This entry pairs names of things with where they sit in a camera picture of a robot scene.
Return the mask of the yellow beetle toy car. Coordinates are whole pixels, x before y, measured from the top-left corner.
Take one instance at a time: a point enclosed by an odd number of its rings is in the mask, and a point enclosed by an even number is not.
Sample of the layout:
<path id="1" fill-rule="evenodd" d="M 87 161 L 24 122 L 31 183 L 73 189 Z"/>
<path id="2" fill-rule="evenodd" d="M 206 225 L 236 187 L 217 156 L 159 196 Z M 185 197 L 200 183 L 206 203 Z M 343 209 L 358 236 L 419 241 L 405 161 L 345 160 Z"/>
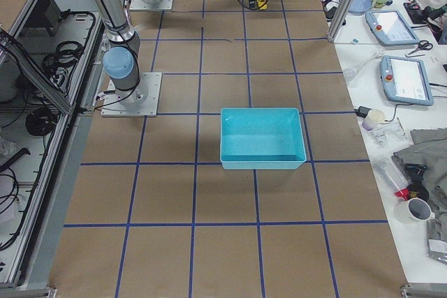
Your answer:
<path id="1" fill-rule="evenodd" d="M 256 0 L 256 2 L 259 10 L 267 9 L 267 0 Z"/>

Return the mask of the far teach pendant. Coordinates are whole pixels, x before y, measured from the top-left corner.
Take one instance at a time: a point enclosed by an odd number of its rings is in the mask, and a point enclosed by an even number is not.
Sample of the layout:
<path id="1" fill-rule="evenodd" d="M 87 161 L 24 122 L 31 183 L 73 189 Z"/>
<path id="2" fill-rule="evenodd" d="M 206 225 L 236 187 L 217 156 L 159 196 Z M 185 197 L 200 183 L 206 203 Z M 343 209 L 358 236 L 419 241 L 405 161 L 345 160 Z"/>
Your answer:
<path id="1" fill-rule="evenodd" d="M 365 20 L 383 46 L 417 45 L 420 42 L 399 11 L 367 11 Z"/>

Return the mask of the teach pendant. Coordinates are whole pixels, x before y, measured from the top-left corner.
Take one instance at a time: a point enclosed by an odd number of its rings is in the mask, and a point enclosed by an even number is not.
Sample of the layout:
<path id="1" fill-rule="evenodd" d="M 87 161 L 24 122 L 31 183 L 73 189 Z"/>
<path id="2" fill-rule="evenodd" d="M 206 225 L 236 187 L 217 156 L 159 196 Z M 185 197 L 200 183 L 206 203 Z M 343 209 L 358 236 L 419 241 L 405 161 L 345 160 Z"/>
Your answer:
<path id="1" fill-rule="evenodd" d="M 383 56 L 379 68 L 383 92 L 389 101 L 422 106 L 434 104 L 422 60 Z"/>
<path id="2" fill-rule="evenodd" d="M 383 46 L 417 45 L 420 42 L 399 11 L 367 11 L 365 20 Z"/>

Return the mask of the teal plastic bin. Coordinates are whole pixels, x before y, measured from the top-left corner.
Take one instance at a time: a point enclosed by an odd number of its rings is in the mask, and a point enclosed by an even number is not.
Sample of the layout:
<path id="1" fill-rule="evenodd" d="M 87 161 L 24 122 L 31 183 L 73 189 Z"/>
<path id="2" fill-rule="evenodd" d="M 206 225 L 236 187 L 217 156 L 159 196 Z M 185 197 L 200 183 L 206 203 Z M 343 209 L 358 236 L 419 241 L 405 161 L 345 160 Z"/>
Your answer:
<path id="1" fill-rule="evenodd" d="M 299 110 L 223 108 L 220 161 L 226 170 L 295 170 L 307 160 Z"/>

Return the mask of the near teach pendant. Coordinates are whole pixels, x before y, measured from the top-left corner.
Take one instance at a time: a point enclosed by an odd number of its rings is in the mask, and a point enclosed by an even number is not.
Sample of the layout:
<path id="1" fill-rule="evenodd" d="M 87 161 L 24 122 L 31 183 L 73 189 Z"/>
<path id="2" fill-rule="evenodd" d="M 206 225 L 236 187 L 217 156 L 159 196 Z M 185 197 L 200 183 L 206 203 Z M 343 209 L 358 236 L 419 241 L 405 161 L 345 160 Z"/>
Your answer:
<path id="1" fill-rule="evenodd" d="M 434 104 L 422 60 L 383 56 L 379 68 L 383 92 L 389 101 L 422 106 Z"/>

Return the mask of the cream paper cup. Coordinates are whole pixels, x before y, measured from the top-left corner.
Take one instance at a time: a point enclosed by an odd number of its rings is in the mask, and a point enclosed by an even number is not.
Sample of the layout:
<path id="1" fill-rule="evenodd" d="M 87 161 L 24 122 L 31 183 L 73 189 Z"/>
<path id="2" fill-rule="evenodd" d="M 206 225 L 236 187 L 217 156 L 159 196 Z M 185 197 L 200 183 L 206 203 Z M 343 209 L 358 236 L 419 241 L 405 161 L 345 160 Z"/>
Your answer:
<path id="1" fill-rule="evenodd" d="M 385 121 L 385 114 L 381 110 L 371 109 L 363 119 L 361 126 L 371 131 Z"/>

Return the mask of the grey cloth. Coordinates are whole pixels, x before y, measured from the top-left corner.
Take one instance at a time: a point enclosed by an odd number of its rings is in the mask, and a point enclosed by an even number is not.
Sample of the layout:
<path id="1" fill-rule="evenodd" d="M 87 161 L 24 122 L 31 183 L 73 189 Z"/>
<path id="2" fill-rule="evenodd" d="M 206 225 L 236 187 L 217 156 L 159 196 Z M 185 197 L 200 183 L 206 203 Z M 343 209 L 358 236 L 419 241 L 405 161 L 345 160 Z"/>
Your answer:
<path id="1" fill-rule="evenodd" d="M 425 165 L 422 185 L 439 223 L 446 224 L 446 128 L 416 129 L 410 132 L 413 144 L 396 151 L 393 162 L 401 171 L 408 164 Z"/>

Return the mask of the white grey mug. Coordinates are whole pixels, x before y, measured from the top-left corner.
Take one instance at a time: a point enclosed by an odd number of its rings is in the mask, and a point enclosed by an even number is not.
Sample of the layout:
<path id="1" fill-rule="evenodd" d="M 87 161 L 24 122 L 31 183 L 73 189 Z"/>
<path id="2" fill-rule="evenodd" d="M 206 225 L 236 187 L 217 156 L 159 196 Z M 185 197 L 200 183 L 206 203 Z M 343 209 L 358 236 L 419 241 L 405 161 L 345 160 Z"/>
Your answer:
<path id="1" fill-rule="evenodd" d="M 419 198 L 400 202 L 393 211 L 395 218 L 401 223 L 419 223 L 435 218 L 429 204 Z"/>

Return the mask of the black handled scissors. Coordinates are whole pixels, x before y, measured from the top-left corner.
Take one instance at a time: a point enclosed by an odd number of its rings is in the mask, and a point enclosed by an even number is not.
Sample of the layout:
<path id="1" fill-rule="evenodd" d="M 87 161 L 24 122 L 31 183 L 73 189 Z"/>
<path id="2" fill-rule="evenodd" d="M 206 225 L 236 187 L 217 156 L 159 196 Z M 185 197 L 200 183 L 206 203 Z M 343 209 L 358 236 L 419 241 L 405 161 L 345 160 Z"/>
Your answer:
<path id="1" fill-rule="evenodd" d="M 419 52 L 419 51 L 431 50 L 432 48 L 433 48 L 433 44 L 430 41 L 428 41 L 428 40 L 421 40 L 414 50 L 412 50 L 412 51 L 408 52 L 407 54 L 405 54 L 405 57 L 413 57 L 413 55 L 415 53 Z"/>

